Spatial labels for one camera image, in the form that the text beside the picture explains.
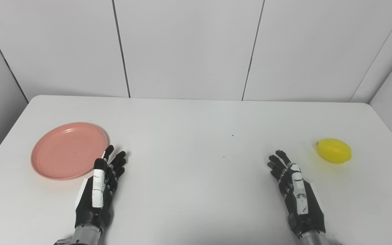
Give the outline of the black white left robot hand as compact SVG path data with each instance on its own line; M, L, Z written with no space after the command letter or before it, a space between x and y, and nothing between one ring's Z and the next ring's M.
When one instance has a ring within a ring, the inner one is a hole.
M94 226L103 233L111 223L111 204L118 189L118 180L125 172L126 152L117 153L112 160L110 156L115 150L109 145L102 157L94 161L93 175L81 188L82 194L75 209L75 228Z

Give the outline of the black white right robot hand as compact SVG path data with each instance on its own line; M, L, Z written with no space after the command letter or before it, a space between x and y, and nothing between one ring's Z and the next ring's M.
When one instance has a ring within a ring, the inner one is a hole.
M301 239L309 232L325 233L324 213L300 167L280 149L269 156L267 165L284 199L288 225L295 236Z

